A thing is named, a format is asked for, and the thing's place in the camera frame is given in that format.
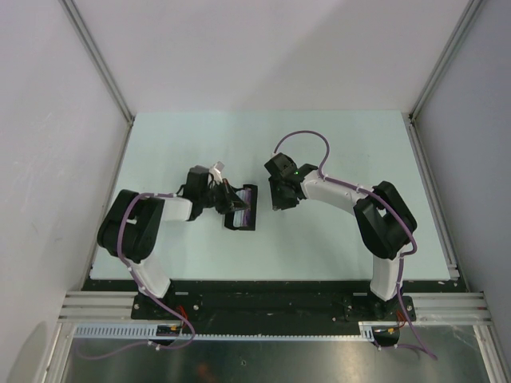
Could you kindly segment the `pink purple sunglasses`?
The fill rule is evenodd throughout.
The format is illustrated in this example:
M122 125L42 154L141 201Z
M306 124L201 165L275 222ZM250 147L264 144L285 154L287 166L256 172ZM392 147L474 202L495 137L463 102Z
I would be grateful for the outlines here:
M237 229L252 229L254 227L254 215L252 214L252 190L244 188L236 193L246 204L244 210L236 211L233 215L232 225Z

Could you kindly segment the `black glasses case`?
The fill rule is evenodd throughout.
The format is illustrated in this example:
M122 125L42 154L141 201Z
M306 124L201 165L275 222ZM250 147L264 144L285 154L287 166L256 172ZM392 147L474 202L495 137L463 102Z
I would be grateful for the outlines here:
M258 187L254 184L244 184L236 188L235 194L244 203L244 208L226 214L224 227L231 231L255 231L258 200Z

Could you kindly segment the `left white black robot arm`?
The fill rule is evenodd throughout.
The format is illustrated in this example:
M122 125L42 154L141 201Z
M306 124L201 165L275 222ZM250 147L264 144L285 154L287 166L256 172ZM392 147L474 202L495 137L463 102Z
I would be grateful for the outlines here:
M100 225L97 245L124 263L139 291L151 297L148 308L158 318L169 318L176 309L176 299L167 294L171 279L153 255L162 222L192 222L212 208L224 217L228 230L256 229L258 187L233 187L222 176L223 167L218 162L190 168L176 193L123 189Z

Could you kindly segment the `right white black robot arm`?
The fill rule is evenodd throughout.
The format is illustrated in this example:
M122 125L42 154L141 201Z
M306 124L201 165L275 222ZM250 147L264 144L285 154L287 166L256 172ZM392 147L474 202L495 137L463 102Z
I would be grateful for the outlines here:
M350 184L311 164L298 167L282 152L264 167L274 210L287 210L310 199L355 217L362 242L373 255L370 291L374 296L368 300L368 310L374 318L387 320L398 307L394 296L402 285L402 259L417 251L413 233L418 224L396 187L387 181L373 188Z

